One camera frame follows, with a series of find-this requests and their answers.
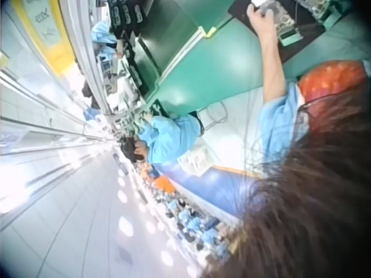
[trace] light blue uniform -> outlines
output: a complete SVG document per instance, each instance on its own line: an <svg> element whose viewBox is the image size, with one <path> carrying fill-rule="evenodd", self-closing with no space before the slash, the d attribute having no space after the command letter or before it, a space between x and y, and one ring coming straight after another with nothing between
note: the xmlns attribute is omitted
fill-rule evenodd
<svg viewBox="0 0 371 278"><path fill-rule="evenodd" d="M108 22L103 20L95 24L90 32L93 42L97 43L117 43L117 39L114 34L110 34L110 26ZM109 47L103 46L100 49L99 57L103 58L103 61L111 60L116 50Z"/></svg>
<svg viewBox="0 0 371 278"><path fill-rule="evenodd" d="M103 20L95 24L90 32L93 42L100 43L117 43L114 34L110 34L108 22Z"/></svg>
<svg viewBox="0 0 371 278"><path fill-rule="evenodd" d="M191 116L168 119L154 116L151 126L144 126L139 138L147 143L148 162L164 163L174 161L185 154L201 135L198 120Z"/></svg>
<svg viewBox="0 0 371 278"><path fill-rule="evenodd" d="M98 54L98 57L102 57L102 61L108 61L112 60L113 55L116 53L116 50L109 47L109 46L103 46Z"/></svg>
<svg viewBox="0 0 371 278"><path fill-rule="evenodd" d="M296 83L288 84L286 96L263 105L260 114L260 133L263 142L263 162L272 162L284 157L292 144L297 110L301 93ZM299 128L299 139L308 131L307 122Z"/></svg>

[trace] green panel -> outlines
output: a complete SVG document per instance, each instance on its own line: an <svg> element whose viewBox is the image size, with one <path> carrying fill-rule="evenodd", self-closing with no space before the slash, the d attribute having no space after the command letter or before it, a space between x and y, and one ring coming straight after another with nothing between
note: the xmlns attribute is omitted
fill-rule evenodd
<svg viewBox="0 0 371 278"><path fill-rule="evenodd" d="M142 31L141 38L163 71L197 28L174 0L157 0L152 5L148 26Z"/></svg>
<svg viewBox="0 0 371 278"><path fill-rule="evenodd" d="M207 32L217 27L228 15L234 0L175 0L179 6Z"/></svg>
<svg viewBox="0 0 371 278"><path fill-rule="evenodd" d="M164 109L184 114L261 86L261 71L257 38L233 19L212 38L201 40L148 102L159 98Z"/></svg>
<svg viewBox="0 0 371 278"><path fill-rule="evenodd" d="M301 75L331 59L370 57L367 38L353 15L342 19L284 65L286 77ZM203 39L149 96L169 112L184 114L262 86L260 46L256 36L233 19L215 36Z"/></svg>
<svg viewBox="0 0 371 278"><path fill-rule="evenodd" d="M158 77L156 68L139 43L136 43L134 51L135 63L137 64L138 70L149 88L149 92L151 92L155 89L155 82Z"/></svg>

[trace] yellow sign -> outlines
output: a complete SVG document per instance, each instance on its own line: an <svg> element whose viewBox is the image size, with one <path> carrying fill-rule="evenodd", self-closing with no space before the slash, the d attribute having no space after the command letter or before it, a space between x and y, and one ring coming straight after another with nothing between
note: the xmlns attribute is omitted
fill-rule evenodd
<svg viewBox="0 0 371 278"><path fill-rule="evenodd" d="M53 72L60 76L75 63L58 0L13 0L13 6Z"/></svg>

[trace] ceiling light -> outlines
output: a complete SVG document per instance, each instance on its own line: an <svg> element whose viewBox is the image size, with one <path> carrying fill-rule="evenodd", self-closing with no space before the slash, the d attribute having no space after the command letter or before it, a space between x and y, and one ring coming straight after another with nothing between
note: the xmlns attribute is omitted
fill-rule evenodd
<svg viewBox="0 0 371 278"><path fill-rule="evenodd" d="M156 232L156 227L155 225L153 225L152 222L147 222L146 224L146 227L147 227L147 230L150 232L150 233L155 233Z"/></svg>
<svg viewBox="0 0 371 278"><path fill-rule="evenodd" d="M144 204L142 204L142 203L139 204L139 210L140 210L142 213L145 213L145 211L146 211L146 207L144 206Z"/></svg>
<svg viewBox="0 0 371 278"><path fill-rule="evenodd" d="M125 203L128 202L128 197L126 197L125 193L122 192L121 190L117 193L117 196L118 196L118 198L120 199L120 201L121 201L122 203L125 204Z"/></svg>
<svg viewBox="0 0 371 278"><path fill-rule="evenodd" d="M120 218L118 225L121 232L123 232L126 236L134 235L133 225L124 217Z"/></svg>
<svg viewBox="0 0 371 278"><path fill-rule="evenodd" d="M118 177L117 181L118 181L118 184L121 185L122 187L125 186L125 181L123 180L122 177Z"/></svg>
<svg viewBox="0 0 371 278"><path fill-rule="evenodd" d="M158 228L160 231L163 231L163 230L165 230L165 225L164 225L162 222L158 222L158 223L157 223L157 228Z"/></svg>
<svg viewBox="0 0 371 278"><path fill-rule="evenodd" d="M187 266L187 273L191 278L197 278L197 270L192 266Z"/></svg>
<svg viewBox="0 0 371 278"><path fill-rule="evenodd" d="M167 265L167 266L173 266L174 265L174 260L168 252L162 251L161 252L161 258L162 258L162 261L164 262L165 265Z"/></svg>

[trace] brown hair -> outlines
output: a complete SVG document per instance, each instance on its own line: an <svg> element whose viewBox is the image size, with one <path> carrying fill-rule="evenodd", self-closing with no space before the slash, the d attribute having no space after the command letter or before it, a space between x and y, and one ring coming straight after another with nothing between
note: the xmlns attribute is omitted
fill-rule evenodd
<svg viewBox="0 0 371 278"><path fill-rule="evenodd" d="M243 239L202 277L369 276L371 128L362 105L368 94L327 99L284 161L264 166L267 178L254 186L233 234ZM259 209L256 198L264 202Z"/></svg>

